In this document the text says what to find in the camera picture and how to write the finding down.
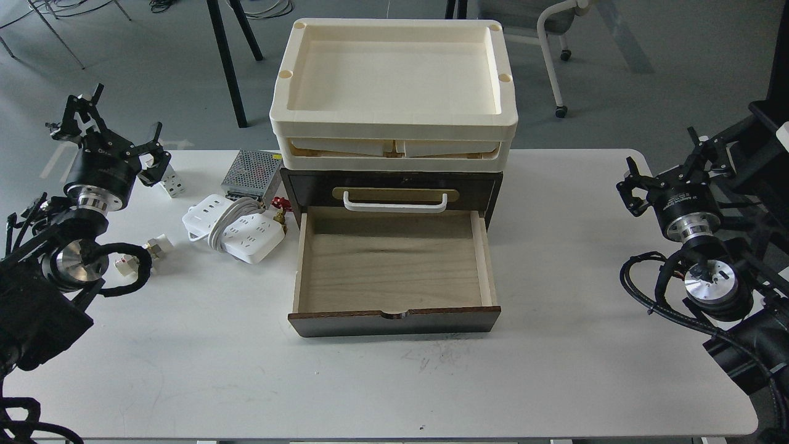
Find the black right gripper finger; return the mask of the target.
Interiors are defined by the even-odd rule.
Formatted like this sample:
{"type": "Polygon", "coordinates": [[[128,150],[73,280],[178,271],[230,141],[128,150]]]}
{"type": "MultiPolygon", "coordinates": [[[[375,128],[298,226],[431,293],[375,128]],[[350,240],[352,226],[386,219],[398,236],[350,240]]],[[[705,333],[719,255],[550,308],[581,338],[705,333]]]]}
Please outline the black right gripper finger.
{"type": "Polygon", "coordinates": [[[626,157],[626,163],[628,164],[628,171],[624,174],[624,179],[617,183],[615,188],[628,212],[634,217],[639,217],[645,213],[650,206],[650,202],[641,197],[635,197],[633,194],[634,189],[643,189],[643,191],[647,192],[651,191],[651,189],[659,189],[660,180],[641,175],[633,157],[626,157]]]}
{"type": "Polygon", "coordinates": [[[694,149],[680,166],[679,182],[706,184],[716,181],[725,186],[733,185],[735,171],[727,151],[727,145],[735,138],[733,130],[724,130],[704,141],[692,126],[688,127],[687,131],[694,143],[694,149]]]}

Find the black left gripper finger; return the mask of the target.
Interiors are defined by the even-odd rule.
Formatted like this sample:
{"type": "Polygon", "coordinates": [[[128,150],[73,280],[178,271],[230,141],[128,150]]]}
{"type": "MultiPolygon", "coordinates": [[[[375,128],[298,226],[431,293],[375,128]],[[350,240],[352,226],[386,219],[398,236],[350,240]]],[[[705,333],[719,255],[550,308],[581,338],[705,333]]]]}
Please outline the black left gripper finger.
{"type": "Polygon", "coordinates": [[[143,185],[147,187],[160,183],[170,164],[171,155],[160,143],[162,126],[163,124],[160,121],[155,124],[154,135],[151,141],[145,144],[130,144],[126,148],[126,163],[133,169],[143,185]],[[141,155],[150,155],[153,164],[147,168],[142,168],[141,155]]]}
{"type": "Polygon", "coordinates": [[[102,90],[104,85],[99,83],[89,98],[69,96],[61,123],[46,124],[51,138],[74,143],[82,151],[112,151],[110,130],[96,109],[102,90]]]}

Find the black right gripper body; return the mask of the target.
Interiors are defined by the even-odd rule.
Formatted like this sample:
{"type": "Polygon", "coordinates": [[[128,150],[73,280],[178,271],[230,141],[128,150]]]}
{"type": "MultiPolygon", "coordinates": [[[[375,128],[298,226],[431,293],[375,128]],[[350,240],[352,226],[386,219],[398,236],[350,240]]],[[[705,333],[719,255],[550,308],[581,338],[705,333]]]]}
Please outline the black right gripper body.
{"type": "Polygon", "coordinates": [[[712,236],[721,227],[722,214],[710,189],[710,179],[659,179],[653,209],[664,238],[687,242],[712,236]]]}

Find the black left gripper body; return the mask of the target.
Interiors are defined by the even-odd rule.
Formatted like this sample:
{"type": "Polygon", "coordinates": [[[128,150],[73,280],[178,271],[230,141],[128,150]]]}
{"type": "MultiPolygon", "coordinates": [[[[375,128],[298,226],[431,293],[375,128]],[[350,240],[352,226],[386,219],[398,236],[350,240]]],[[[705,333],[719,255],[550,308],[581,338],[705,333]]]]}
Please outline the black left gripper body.
{"type": "Polygon", "coordinates": [[[77,199],[83,191],[90,190],[107,197],[108,210],[124,210],[129,204],[136,175],[142,168],[140,160],[121,156],[128,148],[113,152],[111,149],[116,146],[119,143],[108,146],[101,137],[82,138],[63,191],[71,199],[77,199]]]}

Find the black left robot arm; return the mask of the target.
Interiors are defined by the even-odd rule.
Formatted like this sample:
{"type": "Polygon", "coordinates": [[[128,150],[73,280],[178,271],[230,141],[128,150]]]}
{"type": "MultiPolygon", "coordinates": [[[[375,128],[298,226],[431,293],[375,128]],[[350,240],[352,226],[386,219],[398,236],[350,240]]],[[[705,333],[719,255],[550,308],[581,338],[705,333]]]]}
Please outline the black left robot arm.
{"type": "Polygon", "coordinates": [[[63,196],[41,197],[6,226],[1,266],[2,376],[31,371],[72,346],[92,325],[96,295],[115,297],[147,283],[154,253],[140,245],[101,245],[107,213],[123,210],[134,182],[159,183],[170,154],[157,138],[135,144],[110,130],[97,110],[104,87],[70,96],[51,137],[75,143],[63,196]]]}

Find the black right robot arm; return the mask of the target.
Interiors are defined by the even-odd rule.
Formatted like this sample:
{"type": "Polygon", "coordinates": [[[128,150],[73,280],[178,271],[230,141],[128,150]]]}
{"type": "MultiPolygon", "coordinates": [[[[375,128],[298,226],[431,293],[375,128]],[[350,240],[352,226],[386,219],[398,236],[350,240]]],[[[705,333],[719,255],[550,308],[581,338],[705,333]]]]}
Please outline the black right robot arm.
{"type": "Polygon", "coordinates": [[[787,253],[787,11],[766,98],[750,117],[703,140],[688,132],[684,163],[654,177],[634,159],[616,186],[626,209],[653,208],[671,255],[649,251],[619,272],[649,314],[708,336],[705,350],[744,393],[771,393],[775,425],[761,443],[787,442],[787,279],[764,256],[787,253]]]}

